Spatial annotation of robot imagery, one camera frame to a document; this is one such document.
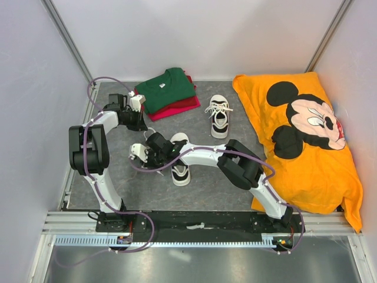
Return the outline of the white shoelace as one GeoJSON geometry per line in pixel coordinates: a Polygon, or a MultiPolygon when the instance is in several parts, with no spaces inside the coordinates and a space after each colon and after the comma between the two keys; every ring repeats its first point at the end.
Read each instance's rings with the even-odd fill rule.
{"type": "MultiPolygon", "coordinates": [[[[143,132],[143,136],[144,136],[145,140],[147,140],[152,134],[154,134],[156,132],[157,131],[154,128],[147,127],[147,130],[143,132]]],[[[156,171],[156,174],[164,176],[164,174],[160,170],[156,171]]]]}

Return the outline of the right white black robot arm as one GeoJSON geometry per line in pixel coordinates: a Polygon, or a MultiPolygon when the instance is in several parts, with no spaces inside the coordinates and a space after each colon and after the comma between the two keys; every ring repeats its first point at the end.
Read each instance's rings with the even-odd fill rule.
{"type": "Polygon", "coordinates": [[[145,145],[134,145],[132,152],[150,170],[174,164],[217,167],[235,187],[251,192],[263,206],[274,231],[283,232],[291,225],[293,209],[269,183],[275,170],[270,168],[271,174],[265,174],[263,166],[267,167],[267,163],[235,139],[217,146],[201,146],[190,143],[186,137],[169,141],[154,133],[145,145]]]}

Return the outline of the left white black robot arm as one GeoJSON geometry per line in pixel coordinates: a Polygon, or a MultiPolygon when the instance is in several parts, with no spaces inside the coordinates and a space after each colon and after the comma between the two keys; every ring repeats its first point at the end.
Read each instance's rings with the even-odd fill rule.
{"type": "Polygon", "coordinates": [[[148,130],[144,103],[145,97],[133,92],[129,96],[110,94],[108,104],[94,118],[68,131],[70,166],[88,181],[100,204],[95,220],[98,225],[110,225],[117,232],[125,231],[130,222],[124,201],[108,172],[107,134],[118,126],[137,132],[148,130]]]}

